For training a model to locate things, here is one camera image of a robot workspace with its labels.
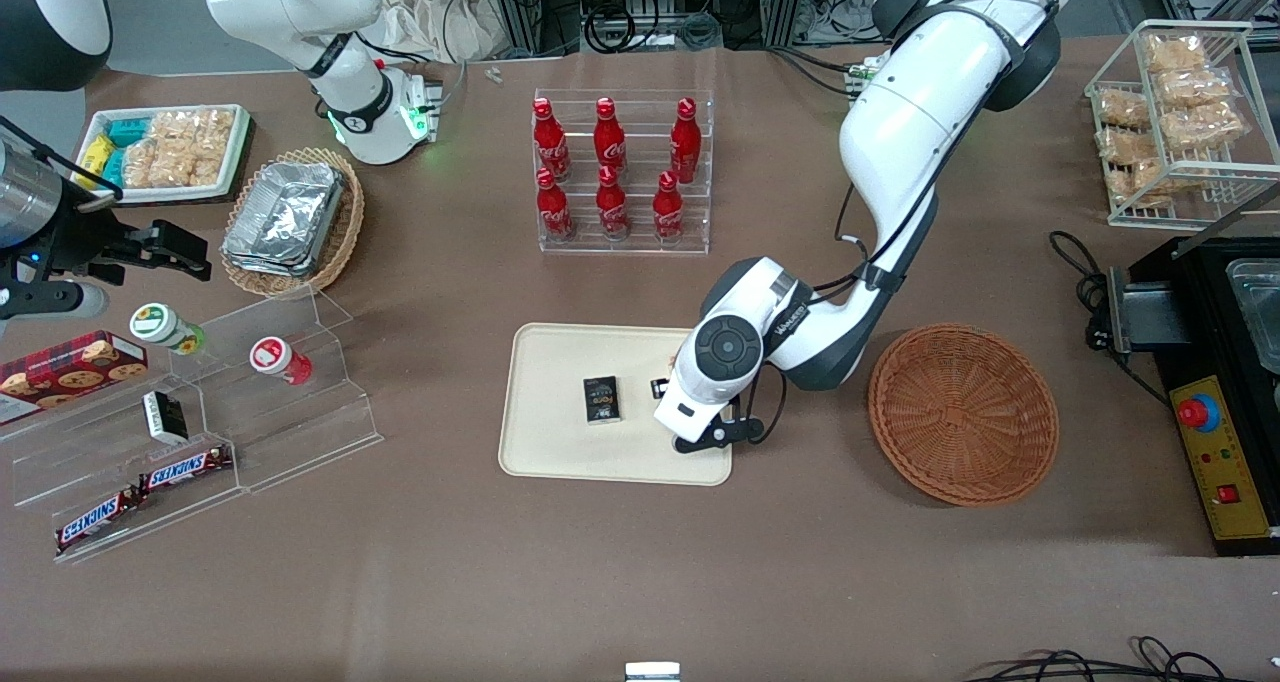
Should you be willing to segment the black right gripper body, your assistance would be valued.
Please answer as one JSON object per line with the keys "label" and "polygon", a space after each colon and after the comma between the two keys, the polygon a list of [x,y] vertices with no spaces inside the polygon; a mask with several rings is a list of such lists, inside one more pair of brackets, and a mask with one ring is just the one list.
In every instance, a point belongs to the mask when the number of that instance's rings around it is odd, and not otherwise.
{"label": "black right gripper body", "polygon": [[64,187],[51,220],[18,246],[20,273],[32,273],[33,282],[74,275],[111,287],[124,284],[124,264],[132,261],[138,250],[133,239],[137,226],[119,221],[111,209],[79,211],[79,203],[90,200],[91,194],[82,187]]}

